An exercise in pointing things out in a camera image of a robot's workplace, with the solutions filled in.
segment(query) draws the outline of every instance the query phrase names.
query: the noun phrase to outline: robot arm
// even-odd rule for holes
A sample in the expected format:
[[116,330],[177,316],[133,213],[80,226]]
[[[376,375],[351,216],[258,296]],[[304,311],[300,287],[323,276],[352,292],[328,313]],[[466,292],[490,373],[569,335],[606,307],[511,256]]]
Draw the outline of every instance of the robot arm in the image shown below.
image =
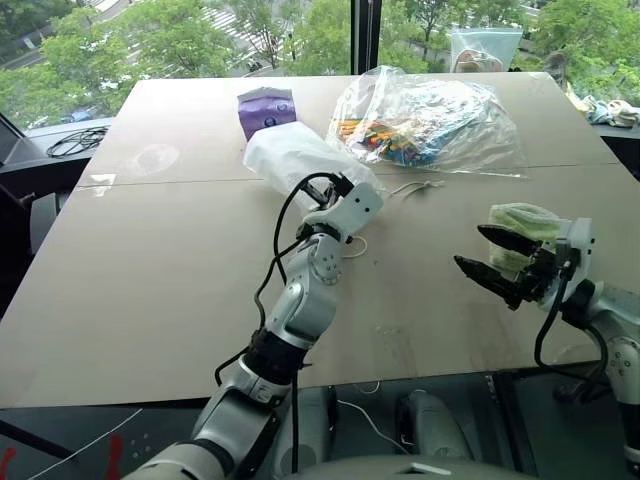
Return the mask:
[[325,194],[308,183],[301,188],[320,207],[298,229],[301,243],[287,265],[284,291],[205,406],[191,439],[160,452],[127,480],[216,480],[258,469],[278,430],[274,409],[333,321],[344,244],[382,207],[371,185],[333,177]]
[[[500,295],[512,310],[525,300],[549,311],[543,330],[548,330],[558,311],[565,322],[586,331],[599,344],[601,362],[620,405],[625,457],[630,471],[640,477],[640,296],[586,278],[593,248],[590,224],[584,218],[566,222],[555,254],[543,242],[504,227],[479,226],[491,242],[529,257],[529,265],[514,281],[481,262],[460,256],[455,261],[469,278]],[[542,338],[536,339],[536,362],[548,367],[540,359]],[[582,386],[594,383],[599,373]]]

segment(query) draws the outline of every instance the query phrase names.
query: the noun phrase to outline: window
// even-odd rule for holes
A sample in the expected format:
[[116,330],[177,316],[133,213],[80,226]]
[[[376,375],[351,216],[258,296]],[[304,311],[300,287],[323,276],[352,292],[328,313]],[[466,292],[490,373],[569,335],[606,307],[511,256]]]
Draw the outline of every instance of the window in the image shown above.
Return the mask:
[[[369,4],[2,1],[0,112],[28,131],[112,117],[140,79],[349,74],[356,3]],[[512,68],[539,71],[547,61],[556,73],[566,72],[580,98],[640,106],[640,0],[374,0],[370,5],[379,15],[378,64],[409,73],[448,72],[451,28],[520,28],[524,34]],[[375,31],[374,25],[364,28]]]
[[639,0],[383,0],[381,24],[379,63],[408,72],[450,70],[452,27],[519,28],[511,68],[546,63],[580,98],[640,107]]
[[140,79],[350,73],[347,0],[0,3],[0,112],[22,130],[115,116]]

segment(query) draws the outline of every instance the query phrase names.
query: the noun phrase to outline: white cable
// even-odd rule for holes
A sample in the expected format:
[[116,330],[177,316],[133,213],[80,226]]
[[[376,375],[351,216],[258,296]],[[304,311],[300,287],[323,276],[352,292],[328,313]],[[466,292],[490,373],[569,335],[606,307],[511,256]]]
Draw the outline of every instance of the white cable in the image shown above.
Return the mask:
[[129,420],[132,420],[136,415],[138,415],[140,412],[142,411],[141,408],[139,408],[138,410],[136,410],[135,412],[133,412],[131,415],[129,415],[127,418],[125,418],[122,422],[120,422],[118,425],[116,425],[115,427],[113,427],[111,430],[109,430],[106,433],[103,433],[102,435],[100,435],[98,438],[96,438],[95,440],[93,440],[92,442],[87,443],[84,447],[79,448],[78,450],[76,450],[75,452],[73,452],[71,455],[69,455],[67,458],[63,458],[62,460],[60,460],[58,463],[54,463],[53,465],[51,465],[48,468],[45,468],[44,470],[42,470],[40,473],[36,473],[35,475],[33,475],[32,477],[29,477],[27,480],[34,480],[35,478],[39,478],[42,475],[44,475],[45,473],[49,472],[50,470],[53,470],[54,468],[56,468],[59,465],[62,465],[64,462],[67,462],[69,460],[71,460],[73,457],[75,457],[76,455],[81,454],[82,452],[84,452],[87,448],[95,445],[96,443],[98,443],[100,440],[102,440],[104,437],[107,437],[109,435],[111,435],[113,432],[115,432],[116,430],[118,430],[120,427],[122,427],[125,423],[127,423]]
[[410,190],[409,192],[407,192],[403,198],[407,198],[409,195],[411,195],[412,193],[417,192],[418,190],[422,190],[423,188],[427,188],[427,187],[441,187],[442,185],[444,185],[444,181],[439,181],[439,182],[432,182],[431,180],[425,180],[424,182],[409,182],[409,183],[405,183],[404,185],[396,188],[393,192],[389,193],[389,195],[393,196],[393,195],[397,195],[398,193],[400,193],[402,190],[404,190],[407,187],[410,187],[411,185],[416,185],[417,188],[414,188],[413,190]]
[[409,455],[409,452],[407,452],[407,450],[402,445],[400,445],[398,442],[396,442],[393,438],[387,437],[384,433],[382,433],[380,430],[378,430],[378,427],[376,427],[376,424],[373,423],[373,420],[371,420],[371,417],[365,411],[364,408],[356,405],[355,403],[345,402],[343,400],[338,400],[338,403],[340,405],[347,405],[348,407],[355,408],[356,410],[358,410],[360,413],[362,413],[362,415],[364,415],[364,418],[367,419],[367,421],[369,422],[369,425],[371,425],[371,428],[373,428],[373,431],[376,433],[376,435],[378,435],[383,440],[386,440],[387,442],[393,444],[396,448],[402,450],[404,453]]
[[360,240],[362,242],[362,250],[360,250],[359,252],[356,253],[350,253],[348,255],[342,255],[342,258],[358,258],[361,257],[362,255],[364,255],[365,253],[367,253],[367,248],[368,248],[368,244],[367,241],[364,239],[364,237],[361,237],[360,235],[354,235],[352,237],[354,240]]
[[380,380],[378,380],[376,382],[376,386],[373,388],[373,390],[363,390],[361,389],[359,386],[354,385],[353,388],[355,388],[356,390],[358,390],[360,393],[362,393],[363,395],[373,395],[374,393],[377,393],[378,390],[380,390]]

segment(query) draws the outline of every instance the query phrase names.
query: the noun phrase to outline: red marking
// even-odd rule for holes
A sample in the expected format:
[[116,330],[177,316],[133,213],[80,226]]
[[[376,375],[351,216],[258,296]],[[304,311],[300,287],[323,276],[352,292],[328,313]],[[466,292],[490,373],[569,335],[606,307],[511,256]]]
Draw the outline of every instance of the red marking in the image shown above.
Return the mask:
[[2,462],[0,462],[0,480],[9,480],[7,475],[7,469],[9,468],[9,462],[16,456],[17,450],[13,447],[6,448],[4,455],[2,456]]
[[109,439],[109,464],[107,465],[107,476],[105,480],[120,480],[118,472],[118,462],[122,457],[122,435],[112,435]]

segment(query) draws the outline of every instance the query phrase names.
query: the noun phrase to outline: purple package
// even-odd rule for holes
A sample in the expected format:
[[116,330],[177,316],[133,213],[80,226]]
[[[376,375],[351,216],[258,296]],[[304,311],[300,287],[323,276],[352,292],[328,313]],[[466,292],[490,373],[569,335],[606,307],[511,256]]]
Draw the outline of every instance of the purple package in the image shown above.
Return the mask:
[[247,141],[263,128],[295,122],[291,90],[261,87],[238,95],[238,117]]

